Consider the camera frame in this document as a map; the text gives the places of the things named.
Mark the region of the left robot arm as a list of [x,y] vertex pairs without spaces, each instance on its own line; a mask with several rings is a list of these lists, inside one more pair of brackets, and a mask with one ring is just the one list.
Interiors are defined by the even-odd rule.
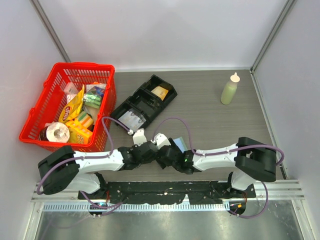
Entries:
[[102,199],[107,187],[99,171],[133,170],[152,162],[158,150],[152,141],[107,152],[81,152],[70,145],[63,146],[38,163],[41,180],[36,192],[53,195],[76,190]]

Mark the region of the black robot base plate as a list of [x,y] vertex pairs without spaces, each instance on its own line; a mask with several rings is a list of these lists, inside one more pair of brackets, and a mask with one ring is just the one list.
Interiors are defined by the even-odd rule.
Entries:
[[244,192],[231,190],[224,181],[135,181],[108,182],[96,193],[87,194],[94,200],[109,200],[112,204],[122,202],[132,205],[181,204],[188,197],[191,205],[218,204],[223,199],[252,199],[256,197],[254,185]]

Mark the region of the green leather card holder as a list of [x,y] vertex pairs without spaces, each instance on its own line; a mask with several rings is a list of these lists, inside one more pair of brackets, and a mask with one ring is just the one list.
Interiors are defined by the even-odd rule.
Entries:
[[175,138],[173,139],[173,141],[182,153],[188,150],[186,143],[182,137]]

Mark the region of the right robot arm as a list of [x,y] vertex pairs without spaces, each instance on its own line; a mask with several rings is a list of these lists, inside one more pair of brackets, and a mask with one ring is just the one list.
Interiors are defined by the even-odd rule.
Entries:
[[276,181],[277,148],[240,137],[237,143],[223,148],[181,151],[177,144],[164,134],[153,139],[158,152],[155,160],[161,168],[173,167],[187,175],[215,168],[235,168],[228,177],[226,193],[238,197],[249,185]]

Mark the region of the white credit card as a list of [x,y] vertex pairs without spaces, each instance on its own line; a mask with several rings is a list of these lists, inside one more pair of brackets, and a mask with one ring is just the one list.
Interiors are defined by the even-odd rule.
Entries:
[[145,122],[146,119],[143,116],[138,116],[135,112],[129,114],[129,128],[134,132],[140,129]]

